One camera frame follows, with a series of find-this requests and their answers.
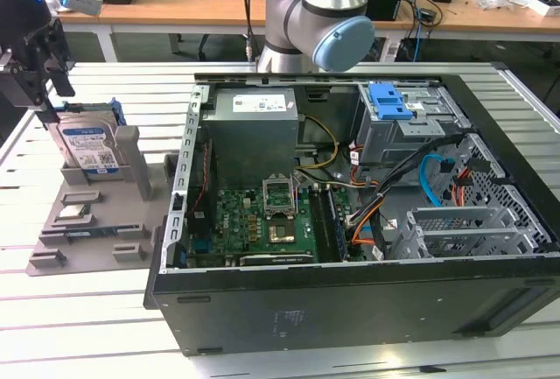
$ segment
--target light blue joint cap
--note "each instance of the light blue joint cap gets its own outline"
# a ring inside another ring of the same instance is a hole
[[[369,18],[350,18],[321,39],[313,51],[313,63],[337,73],[349,70],[366,56],[374,43],[374,35],[374,24]]]

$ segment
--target blue cable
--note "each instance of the blue cable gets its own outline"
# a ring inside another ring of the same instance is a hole
[[[431,203],[436,207],[441,207],[441,202],[438,200],[438,197],[436,197],[436,194],[431,191],[430,186],[428,185],[428,180],[426,179],[426,165],[428,163],[428,160],[430,160],[431,158],[436,159],[439,163],[444,161],[444,158],[442,158],[438,154],[426,154],[422,159],[422,163],[420,164],[418,176],[420,178],[420,185],[422,186],[423,191],[426,193],[426,195],[428,195]]]
[[[420,10],[416,8],[416,16],[418,17],[418,30],[416,31],[416,50],[414,51],[414,59],[412,62],[417,62],[418,51],[420,51],[420,31],[422,30],[422,16]]]

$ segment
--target white label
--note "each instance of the white label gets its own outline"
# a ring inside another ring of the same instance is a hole
[[[285,112],[284,95],[237,95],[234,112]]]
[[[350,163],[354,166],[360,164],[360,153],[358,151],[350,151]]]
[[[66,237],[89,237],[91,234],[89,232],[68,232]]]
[[[398,222],[396,219],[387,220],[387,224],[383,226],[383,230],[397,230],[398,229]]]
[[[72,128],[62,130],[68,148],[80,167],[88,173],[113,173],[119,168],[115,154],[103,142],[101,128]]]
[[[424,110],[422,103],[405,103],[404,106],[408,110]]]
[[[383,256],[383,253],[375,245],[374,245],[374,248],[371,251],[371,253],[374,255],[374,258],[377,261],[382,261],[383,259],[385,259],[385,257]]]

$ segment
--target chip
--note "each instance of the chip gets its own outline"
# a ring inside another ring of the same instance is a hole
[[[294,221],[289,219],[273,220],[269,224],[270,243],[294,243],[296,241]]]

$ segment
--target wooden desk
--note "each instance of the wooden desk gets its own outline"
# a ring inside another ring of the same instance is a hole
[[[419,4],[433,8],[424,0],[420,0]],[[450,4],[437,5],[444,11],[444,20],[431,34],[433,38],[560,40],[560,18],[544,18],[520,5],[514,5],[512,10],[482,10],[474,0],[453,0]],[[399,17],[402,20],[412,19],[410,7],[401,6]]]
[[[429,8],[424,1],[419,4]],[[512,10],[479,9],[473,0],[438,4],[444,19],[431,34],[434,39],[560,41],[560,18],[543,18],[515,5]],[[264,34],[265,1],[252,0],[251,21]],[[118,32],[243,34],[246,31],[242,0],[135,0],[130,5],[108,4],[98,18],[62,16],[69,32],[94,32],[106,61],[117,61],[111,35]],[[401,40],[412,26],[412,11],[400,7],[395,22],[374,22],[376,36],[385,38],[381,60],[395,59]]]

